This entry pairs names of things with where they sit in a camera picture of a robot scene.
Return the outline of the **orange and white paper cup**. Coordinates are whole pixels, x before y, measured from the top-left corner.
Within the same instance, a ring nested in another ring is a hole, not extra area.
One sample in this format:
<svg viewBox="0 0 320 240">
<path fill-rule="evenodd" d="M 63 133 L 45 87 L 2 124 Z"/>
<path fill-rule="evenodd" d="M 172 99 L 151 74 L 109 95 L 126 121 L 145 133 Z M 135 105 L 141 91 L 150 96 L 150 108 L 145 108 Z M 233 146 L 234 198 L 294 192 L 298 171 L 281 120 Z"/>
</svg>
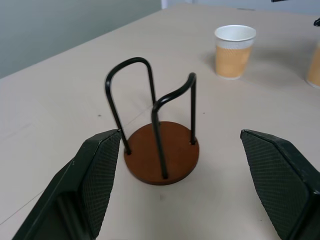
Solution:
<svg viewBox="0 0 320 240">
<path fill-rule="evenodd" d="M 246 25 L 225 25 L 215 36 L 215 73 L 227 80 L 239 79 L 246 69 L 257 31 Z"/>
<path fill-rule="evenodd" d="M 310 86 L 320 89 L 320 40 L 317 42 L 305 81 Z"/>
</svg>

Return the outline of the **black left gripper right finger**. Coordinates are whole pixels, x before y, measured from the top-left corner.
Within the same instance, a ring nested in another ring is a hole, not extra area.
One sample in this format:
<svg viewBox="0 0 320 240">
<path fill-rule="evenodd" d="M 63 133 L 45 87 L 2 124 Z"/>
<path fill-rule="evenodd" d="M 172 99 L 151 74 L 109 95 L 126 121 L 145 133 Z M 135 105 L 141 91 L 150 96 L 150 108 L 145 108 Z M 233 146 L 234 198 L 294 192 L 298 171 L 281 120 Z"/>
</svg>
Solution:
<svg viewBox="0 0 320 240">
<path fill-rule="evenodd" d="M 240 133 L 256 193 L 281 240 L 320 240 L 320 172 L 288 140 Z"/>
</svg>

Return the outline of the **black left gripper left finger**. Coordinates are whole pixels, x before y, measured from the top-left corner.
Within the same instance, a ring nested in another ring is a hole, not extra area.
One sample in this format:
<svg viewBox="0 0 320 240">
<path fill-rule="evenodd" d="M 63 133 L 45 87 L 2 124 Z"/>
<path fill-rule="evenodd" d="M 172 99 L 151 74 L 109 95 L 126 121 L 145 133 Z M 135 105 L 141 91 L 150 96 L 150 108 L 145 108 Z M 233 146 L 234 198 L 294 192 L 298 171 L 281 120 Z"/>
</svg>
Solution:
<svg viewBox="0 0 320 240">
<path fill-rule="evenodd" d="M 12 240 L 96 240 L 107 212 L 121 131 L 83 142 L 52 178 Z"/>
</svg>

